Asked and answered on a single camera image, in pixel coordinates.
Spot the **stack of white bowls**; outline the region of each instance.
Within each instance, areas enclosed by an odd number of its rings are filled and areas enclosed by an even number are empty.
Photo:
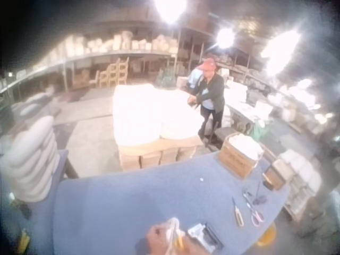
[[[38,202],[48,195],[59,163],[53,117],[40,118],[19,133],[0,159],[0,169],[10,189],[21,201]]]

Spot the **person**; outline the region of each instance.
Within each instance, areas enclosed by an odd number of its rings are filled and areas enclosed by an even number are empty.
[[[164,225],[152,226],[146,236],[150,255],[165,255],[168,250],[166,241],[166,228]],[[198,243],[194,243],[189,237],[183,237],[183,249],[176,249],[177,255],[209,255]]]
[[[212,114],[212,128],[222,126],[222,117],[224,110],[224,80],[223,77],[216,73],[216,64],[212,58],[206,59],[203,64],[197,67],[203,71],[204,79],[199,81],[198,85],[191,91],[188,98],[188,104],[201,104],[201,115],[204,122],[198,133],[203,139],[206,124],[209,116]]]
[[[198,82],[198,80],[203,76],[203,71],[197,69],[197,67],[191,71],[188,77],[188,91],[192,91]]]

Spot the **wooden chair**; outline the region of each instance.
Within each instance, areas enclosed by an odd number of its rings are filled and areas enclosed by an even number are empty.
[[[114,64],[110,64],[108,66],[108,85],[112,86],[112,84],[114,83],[115,85],[117,85],[118,83],[118,67],[119,67],[119,62],[120,59],[118,58],[116,63]]]
[[[108,85],[108,68],[105,71],[100,72],[99,74],[99,87],[102,88],[102,86]]]
[[[90,87],[92,85],[94,85],[94,87],[96,88],[98,86],[98,81],[99,81],[99,70],[96,71],[96,77],[94,80],[90,80],[89,83],[90,83]]]
[[[120,82],[124,82],[124,84],[126,85],[126,80],[128,78],[128,69],[129,69],[129,58],[127,58],[125,62],[119,63],[117,84],[120,84]]]

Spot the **yellow bucket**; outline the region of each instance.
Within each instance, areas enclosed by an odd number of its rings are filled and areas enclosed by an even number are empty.
[[[275,237],[276,237],[276,225],[275,223],[273,223],[260,237],[256,244],[257,246],[260,247],[270,245],[274,241]]]

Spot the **blue tabletop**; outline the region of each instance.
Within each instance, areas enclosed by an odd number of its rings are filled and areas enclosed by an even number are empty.
[[[288,196],[287,185],[270,192],[261,184],[259,194],[268,202],[256,209],[265,222],[252,225],[242,189],[255,193],[268,166],[262,159],[241,180],[214,153],[136,172],[63,181],[55,202],[55,254],[144,255],[150,226],[172,217],[180,220],[182,230],[208,222],[224,245],[221,254],[242,254],[263,235]],[[232,197],[243,215],[243,228],[236,225]]]
[[[53,209],[56,197],[56,191],[65,172],[65,162],[69,152],[67,150],[59,151],[59,164],[53,174],[52,185],[47,197],[35,203],[27,203],[31,211],[30,218],[25,218],[19,208],[10,206],[9,194],[10,188],[6,181],[1,178],[1,226],[3,234],[6,235],[10,245],[17,245],[18,237],[21,236],[21,230],[26,229],[30,236],[30,243],[27,254],[53,254]]]

